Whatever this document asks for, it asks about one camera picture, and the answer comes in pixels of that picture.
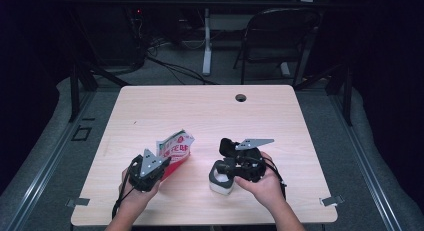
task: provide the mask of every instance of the office chair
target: office chair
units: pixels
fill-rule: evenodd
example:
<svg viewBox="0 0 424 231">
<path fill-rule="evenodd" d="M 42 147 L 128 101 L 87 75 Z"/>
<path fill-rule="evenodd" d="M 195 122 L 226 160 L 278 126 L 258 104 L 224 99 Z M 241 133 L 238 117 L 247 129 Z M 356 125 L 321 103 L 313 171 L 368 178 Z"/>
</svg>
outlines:
<svg viewBox="0 0 424 231">
<path fill-rule="evenodd" d="M 246 62 L 278 65 L 297 62 L 292 83 L 295 85 L 306 36 L 318 26 L 319 21 L 319 13 L 308 8 L 273 8 L 254 15 L 246 27 L 233 66 L 235 69 L 238 61 L 242 60 L 241 84 L 245 80 Z"/>
</svg>

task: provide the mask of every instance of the wooden table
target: wooden table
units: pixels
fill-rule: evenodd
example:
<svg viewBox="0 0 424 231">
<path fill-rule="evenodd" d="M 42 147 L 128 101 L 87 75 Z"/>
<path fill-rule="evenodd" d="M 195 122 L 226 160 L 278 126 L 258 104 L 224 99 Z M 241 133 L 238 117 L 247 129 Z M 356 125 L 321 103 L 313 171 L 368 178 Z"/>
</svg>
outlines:
<svg viewBox="0 0 424 231">
<path fill-rule="evenodd" d="M 247 97 L 245 102 L 235 99 Z M 121 172 L 145 148 L 185 129 L 195 141 L 189 159 L 162 182 L 135 225 L 225 225 L 274 223 L 269 212 L 235 185 L 229 196 L 209 188 L 208 174 L 223 157 L 222 138 L 271 138 L 260 147 L 287 183 L 287 201 L 302 223 L 337 219 L 314 146 L 295 93 L 285 85 L 127 86 L 116 101 L 80 198 L 72 224 L 107 225 L 118 197 Z"/>
</svg>

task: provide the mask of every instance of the snack bag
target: snack bag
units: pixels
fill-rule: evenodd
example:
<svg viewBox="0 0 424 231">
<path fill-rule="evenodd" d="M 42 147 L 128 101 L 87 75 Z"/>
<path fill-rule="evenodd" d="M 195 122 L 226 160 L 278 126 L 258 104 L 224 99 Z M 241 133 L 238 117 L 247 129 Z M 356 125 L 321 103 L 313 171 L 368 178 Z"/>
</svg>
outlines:
<svg viewBox="0 0 424 231">
<path fill-rule="evenodd" d="M 156 156 L 171 157 L 171 162 L 165 169 L 165 174 L 161 180 L 166 179 L 188 159 L 190 156 L 190 145 L 193 141 L 194 138 L 191 134 L 181 130 L 164 141 L 156 142 Z"/>
</svg>

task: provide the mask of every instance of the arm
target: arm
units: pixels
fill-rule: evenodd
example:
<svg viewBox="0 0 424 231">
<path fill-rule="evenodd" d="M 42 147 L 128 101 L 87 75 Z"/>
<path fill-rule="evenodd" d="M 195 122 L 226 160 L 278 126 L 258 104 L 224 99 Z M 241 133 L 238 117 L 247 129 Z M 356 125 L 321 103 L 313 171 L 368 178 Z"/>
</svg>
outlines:
<svg viewBox="0 0 424 231">
<path fill-rule="evenodd" d="M 122 180 L 124 180 L 127 170 L 122 172 Z M 147 203 L 156 195 L 159 190 L 158 181 L 150 192 L 140 192 L 133 190 L 131 184 L 127 181 L 125 184 L 119 186 L 121 190 L 122 185 L 125 185 L 124 194 L 129 194 L 122 200 L 116 216 L 109 223 L 106 230 L 131 230 L 131 227 L 137 217 L 144 211 Z"/>
<path fill-rule="evenodd" d="M 271 159 L 262 152 L 262 156 Z M 251 192 L 260 204 L 271 213 L 278 231 L 305 230 L 296 214 L 283 197 L 281 185 L 277 175 L 267 167 L 265 175 L 257 183 L 235 177 L 235 182 L 243 189 Z"/>
</svg>

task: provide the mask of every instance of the wire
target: wire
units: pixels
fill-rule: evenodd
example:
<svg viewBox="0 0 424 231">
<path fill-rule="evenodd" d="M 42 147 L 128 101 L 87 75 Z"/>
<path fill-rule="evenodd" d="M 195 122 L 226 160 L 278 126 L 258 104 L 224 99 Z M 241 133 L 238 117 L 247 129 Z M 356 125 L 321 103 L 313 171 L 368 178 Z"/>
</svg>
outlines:
<svg viewBox="0 0 424 231">
<path fill-rule="evenodd" d="M 262 160 L 259 160 L 259 159 L 255 159 L 255 158 L 252 158 L 252 157 L 243 157 L 245 160 L 251 160 L 251 161 L 254 161 L 254 162 L 256 162 L 256 163 L 265 163 L 265 165 L 268 167 L 268 168 L 270 168 L 276 175 L 277 175 L 277 178 L 278 178 L 278 180 L 280 181 L 280 183 L 282 184 L 282 185 L 284 185 L 284 187 L 286 186 L 286 184 L 284 183 L 284 180 L 283 180 L 283 178 L 281 177 L 281 175 L 280 175 L 280 173 L 278 172 L 278 169 L 277 169 L 277 166 L 275 165 L 275 163 L 274 162 L 272 162 L 272 160 L 271 159 L 269 159 L 269 158 L 265 158 L 265 157 L 262 157 L 263 159 L 265 159 L 265 160 L 268 160 L 269 162 L 271 162 L 271 164 L 269 164 L 269 163 L 267 163 L 266 161 L 262 161 Z"/>
<path fill-rule="evenodd" d="M 170 42 L 166 42 L 166 40 L 164 38 L 154 38 L 151 41 L 150 47 L 147 49 L 147 52 L 153 56 L 156 57 L 158 55 L 158 48 L 162 45 L 166 45 L 166 44 L 171 44 Z"/>
<path fill-rule="evenodd" d="M 209 80 L 204 79 L 200 74 L 198 74 L 196 71 L 193 71 L 191 69 L 188 69 L 188 68 L 185 68 L 185 67 L 176 65 L 176 64 L 166 63 L 166 62 L 157 60 L 155 58 L 152 58 L 150 56 L 147 56 L 146 59 L 147 60 L 150 60 L 150 61 L 152 61 L 154 63 L 157 63 L 157 64 L 159 64 L 161 66 L 164 66 L 165 68 L 167 68 L 169 71 L 172 72 L 172 74 L 174 75 L 174 77 L 180 83 L 182 83 L 182 84 L 184 84 L 184 83 L 175 75 L 174 72 L 177 72 L 177 73 L 180 73 L 180 74 L 189 76 L 189 77 L 191 77 L 193 79 L 199 80 L 199 81 L 201 81 L 203 83 L 203 85 L 206 85 L 206 84 L 218 85 L 218 83 L 215 83 L 215 82 L 212 82 L 212 81 L 209 81 Z"/>
<path fill-rule="evenodd" d="M 122 200 L 124 200 L 133 190 L 134 190 L 134 187 L 127 193 L 127 194 L 125 194 L 125 196 L 124 196 L 124 191 L 125 191 L 125 186 L 126 186 L 126 184 L 127 184 L 127 181 L 128 181 L 128 177 L 130 176 L 130 169 L 131 169 L 131 167 L 134 165 L 134 163 L 136 163 L 137 161 L 137 157 L 136 158 L 134 158 L 132 161 L 131 161 L 131 164 L 130 164 L 130 166 L 128 166 L 128 169 L 127 169 L 127 173 L 125 174 L 125 178 L 124 178 L 124 180 L 122 181 L 122 186 L 121 186 L 121 190 L 119 191 L 119 197 L 118 197 L 118 199 L 116 200 L 116 202 L 115 202 L 115 205 L 113 206 L 113 209 L 112 209 L 112 219 L 116 216 L 116 212 L 118 211 L 118 209 L 119 209 L 119 206 L 121 206 L 121 203 L 122 203 Z"/>
<path fill-rule="evenodd" d="M 196 47 L 191 47 L 190 45 L 188 45 L 187 43 L 192 43 L 192 42 L 202 42 L 201 44 L 199 44 L 198 46 L 196 46 Z M 190 41 L 182 41 L 181 43 L 182 44 L 184 44 L 184 46 L 186 47 L 186 48 L 188 48 L 188 49 L 198 49 L 198 48 L 201 48 L 204 44 L 205 44 L 205 42 L 206 42 L 206 40 L 205 39 L 203 39 L 203 40 L 190 40 Z"/>
</svg>

